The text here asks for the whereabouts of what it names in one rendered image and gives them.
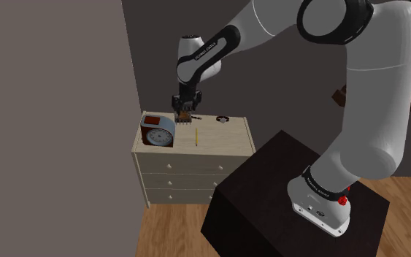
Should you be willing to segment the small brown object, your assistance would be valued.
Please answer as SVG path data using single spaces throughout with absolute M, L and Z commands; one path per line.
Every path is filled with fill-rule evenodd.
M 175 113 L 175 122 L 179 124 L 189 124 L 192 122 L 190 111 L 179 111 Z

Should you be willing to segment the blue and brown desk clock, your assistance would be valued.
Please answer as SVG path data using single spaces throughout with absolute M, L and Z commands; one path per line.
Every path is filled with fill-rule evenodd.
M 140 128 L 142 142 L 145 145 L 173 147 L 175 123 L 168 117 L 150 114 L 143 115 Z

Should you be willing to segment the pale wooden chest of drawers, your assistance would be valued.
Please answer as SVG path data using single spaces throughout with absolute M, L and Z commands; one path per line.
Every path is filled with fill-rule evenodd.
M 172 113 L 143 112 L 174 121 Z M 216 121 L 194 115 L 189 124 L 175 123 L 173 147 L 145 145 L 141 128 L 131 150 L 145 204 L 209 204 L 215 188 L 256 151 L 246 118 Z M 195 146 L 195 128 L 199 143 Z

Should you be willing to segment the dark robot stand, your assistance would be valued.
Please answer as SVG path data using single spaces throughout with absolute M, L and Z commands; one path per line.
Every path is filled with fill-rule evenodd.
M 364 184 L 341 237 L 293 211 L 287 184 L 318 156 L 279 131 L 217 186 L 201 232 L 220 257 L 377 257 L 390 203 Z

